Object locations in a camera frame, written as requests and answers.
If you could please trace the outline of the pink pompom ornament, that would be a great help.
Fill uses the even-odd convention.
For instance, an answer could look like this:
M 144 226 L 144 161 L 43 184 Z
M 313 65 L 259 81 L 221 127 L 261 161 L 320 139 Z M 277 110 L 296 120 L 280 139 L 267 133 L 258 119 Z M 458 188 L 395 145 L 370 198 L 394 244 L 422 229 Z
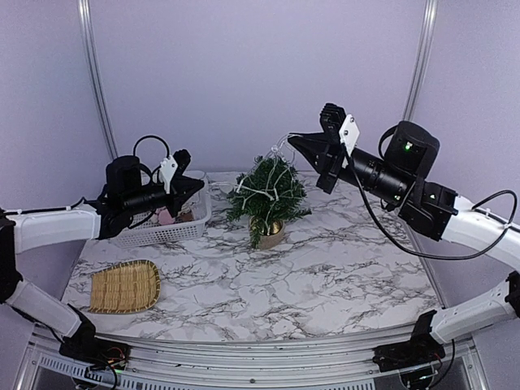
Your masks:
M 162 209 L 158 212 L 158 223 L 161 226 L 171 225 L 176 221 L 175 217 L 172 217 L 168 209 Z

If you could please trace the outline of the white plastic basket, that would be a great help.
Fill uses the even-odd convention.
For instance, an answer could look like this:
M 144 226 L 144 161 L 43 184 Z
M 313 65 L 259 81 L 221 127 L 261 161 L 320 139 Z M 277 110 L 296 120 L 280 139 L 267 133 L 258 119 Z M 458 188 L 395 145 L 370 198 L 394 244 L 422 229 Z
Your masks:
M 204 187 L 183 205 L 182 211 L 189 211 L 191 221 L 161 224 L 159 214 L 162 210 L 159 210 L 140 226 L 125 228 L 110 241 L 120 248 L 131 248 L 200 238 L 212 213 L 209 180 L 203 171 L 188 171 L 188 176 L 204 182 Z

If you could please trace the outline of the small green christmas tree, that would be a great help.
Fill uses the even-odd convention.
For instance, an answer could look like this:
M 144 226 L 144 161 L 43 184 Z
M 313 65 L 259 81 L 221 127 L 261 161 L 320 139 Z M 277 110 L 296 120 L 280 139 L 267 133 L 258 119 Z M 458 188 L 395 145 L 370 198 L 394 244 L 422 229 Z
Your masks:
M 237 176 L 227 195 L 231 222 L 248 219 L 251 247 L 259 249 L 264 237 L 274 236 L 275 224 L 291 223 L 312 214 L 302 203 L 305 185 L 297 177 L 297 169 L 280 156 L 258 156 L 252 171 Z

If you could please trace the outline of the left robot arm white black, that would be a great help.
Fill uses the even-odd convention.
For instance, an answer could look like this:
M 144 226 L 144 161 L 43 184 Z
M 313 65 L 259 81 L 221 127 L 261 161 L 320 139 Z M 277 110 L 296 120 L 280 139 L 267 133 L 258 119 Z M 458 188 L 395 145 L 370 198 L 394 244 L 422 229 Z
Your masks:
M 168 150 L 150 170 L 131 153 L 106 166 L 106 183 L 94 200 L 81 198 L 72 206 L 1 212 L 1 302 L 47 326 L 87 362 L 102 355 L 95 326 L 77 309 L 65 305 L 27 281 L 16 268 L 18 254 L 73 241 L 105 240 L 148 222 L 165 208 L 176 216 L 204 183 L 185 175 L 191 163 L 186 149 Z

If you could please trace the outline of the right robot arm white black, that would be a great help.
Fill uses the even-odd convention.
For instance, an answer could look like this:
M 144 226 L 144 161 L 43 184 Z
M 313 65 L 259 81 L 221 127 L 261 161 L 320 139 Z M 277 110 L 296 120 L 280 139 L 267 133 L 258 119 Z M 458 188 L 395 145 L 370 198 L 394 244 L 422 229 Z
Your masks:
M 357 186 L 386 202 L 388 210 L 413 231 L 434 241 L 447 241 L 484 254 L 512 268 L 495 288 L 443 310 L 421 315 L 402 356 L 419 364 L 436 345 L 519 316 L 519 228 L 472 203 L 454 190 L 426 180 L 440 149 L 427 130 L 401 121 L 383 135 L 388 140 L 379 157 L 356 146 L 359 130 L 352 116 L 326 118 L 321 133 L 292 133 L 288 143 L 319 174 L 317 185 L 330 193 L 338 180 Z

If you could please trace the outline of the woven bamboo tray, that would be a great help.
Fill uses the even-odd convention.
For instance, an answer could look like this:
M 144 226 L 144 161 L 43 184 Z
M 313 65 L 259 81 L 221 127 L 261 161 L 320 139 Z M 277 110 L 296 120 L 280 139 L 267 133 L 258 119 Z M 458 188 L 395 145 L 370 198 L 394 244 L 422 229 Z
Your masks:
M 153 262 L 121 262 L 92 274 L 89 312 L 140 313 L 157 303 L 160 292 L 159 270 Z

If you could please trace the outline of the right aluminium frame post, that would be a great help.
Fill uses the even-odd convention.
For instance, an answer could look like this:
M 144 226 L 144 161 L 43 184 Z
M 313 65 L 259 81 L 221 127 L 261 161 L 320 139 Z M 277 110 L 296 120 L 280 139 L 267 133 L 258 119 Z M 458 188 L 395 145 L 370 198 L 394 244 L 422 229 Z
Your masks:
M 431 56 L 438 6 L 438 0 L 425 1 L 414 69 L 402 115 L 403 120 L 411 121 L 418 106 L 420 92 L 426 79 L 427 67 Z

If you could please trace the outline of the front aluminium rail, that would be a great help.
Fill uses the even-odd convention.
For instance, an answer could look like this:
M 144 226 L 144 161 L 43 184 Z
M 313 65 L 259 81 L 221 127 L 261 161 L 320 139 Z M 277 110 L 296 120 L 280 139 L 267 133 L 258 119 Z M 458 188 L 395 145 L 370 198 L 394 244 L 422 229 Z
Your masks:
M 402 325 L 343 336 L 301 340 L 209 342 L 108 336 L 129 346 L 118 373 L 120 389 L 409 389 L 401 377 L 425 379 L 437 370 L 438 389 L 488 389 L 475 343 L 447 345 L 442 362 L 380 372 L 372 361 L 379 345 L 407 340 Z

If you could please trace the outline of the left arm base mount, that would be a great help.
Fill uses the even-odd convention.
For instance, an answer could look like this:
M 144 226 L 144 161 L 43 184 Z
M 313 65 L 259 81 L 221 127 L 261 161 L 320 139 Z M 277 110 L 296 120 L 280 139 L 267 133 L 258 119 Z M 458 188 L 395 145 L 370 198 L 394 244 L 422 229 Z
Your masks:
M 110 368 L 123 370 L 128 362 L 130 346 L 95 337 L 87 344 L 64 341 L 59 348 L 59 353 L 68 358 L 91 363 L 95 367 L 101 367 L 102 363 L 107 363 Z

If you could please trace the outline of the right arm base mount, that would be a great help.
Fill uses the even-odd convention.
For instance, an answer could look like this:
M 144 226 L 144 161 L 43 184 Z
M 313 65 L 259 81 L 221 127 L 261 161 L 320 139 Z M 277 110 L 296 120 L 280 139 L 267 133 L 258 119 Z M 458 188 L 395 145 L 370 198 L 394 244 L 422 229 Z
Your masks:
M 373 349 L 372 362 L 379 367 L 380 372 L 405 369 L 445 357 L 443 344 L 431 335 L 431 322 L 436 313 L 436 310 L 430 310 L 421 314 L 407 341 L 384 344 Z

